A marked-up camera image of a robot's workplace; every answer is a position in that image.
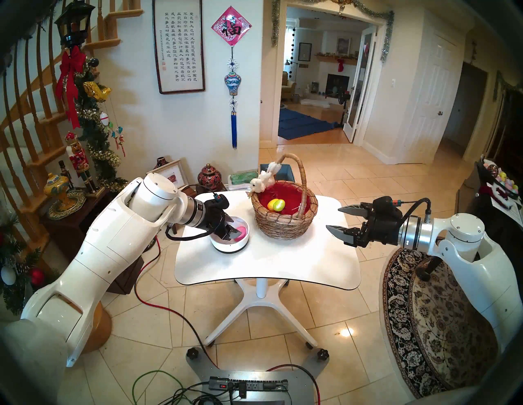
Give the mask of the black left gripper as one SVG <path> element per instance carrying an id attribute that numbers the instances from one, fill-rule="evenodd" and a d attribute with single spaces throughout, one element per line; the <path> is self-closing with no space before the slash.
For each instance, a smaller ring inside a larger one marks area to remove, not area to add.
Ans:
<path id="1" fill-rule="evenodd" d="M 205 208 L 204 224 L 207 230 L 222 240 L 232 241 L 243 237 L 243 226 L 233 229 L 233 219 L 225 212 L 229 208 L 228 200 L 207 200 L 203 203 Z"/>

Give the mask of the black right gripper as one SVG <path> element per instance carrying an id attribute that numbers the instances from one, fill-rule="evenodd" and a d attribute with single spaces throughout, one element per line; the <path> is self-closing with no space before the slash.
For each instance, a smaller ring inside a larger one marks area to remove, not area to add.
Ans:
<path id="1" fill-rule="evenodd" d="M 338 211 L 352 216 L 368 217 L 370 204 L 352 204 L 338 208 Z M 351 247 L 367 247 L 370 242 L 380 242 L 384 245 L 397 246 L 399 244 L 399 221 L 403 218 L 399 215 L 375 215 L 369 216 L 362 223 L 360 229 L 355 228 L 354 234 L 347 233 L 349 228 L 338 225 L 326 225 L 326 229 L 344 245 Z"/>

